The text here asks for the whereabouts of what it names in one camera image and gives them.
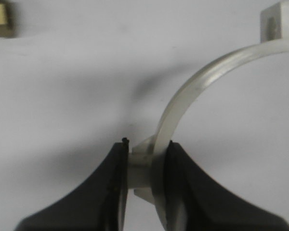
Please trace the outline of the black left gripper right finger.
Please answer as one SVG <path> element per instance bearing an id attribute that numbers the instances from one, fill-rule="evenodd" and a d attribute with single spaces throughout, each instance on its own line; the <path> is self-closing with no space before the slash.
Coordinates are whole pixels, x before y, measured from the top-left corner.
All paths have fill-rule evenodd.
<path id="1" fill-rule="evenodd" d="M 289 231 L 281 217 L 236 196 L 171 142 L 164 164 L 169 231 Z"/>

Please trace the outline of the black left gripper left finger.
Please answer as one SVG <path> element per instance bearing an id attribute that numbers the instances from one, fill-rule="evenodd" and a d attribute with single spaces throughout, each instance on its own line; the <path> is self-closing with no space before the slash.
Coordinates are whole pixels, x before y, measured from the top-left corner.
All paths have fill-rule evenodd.
<path id="1" fill-rule="evenodd" d="M 23 219 L 17 231 L 121 231 L 128 194 L 129 140 L 116 142 L 76 189 Z"/>

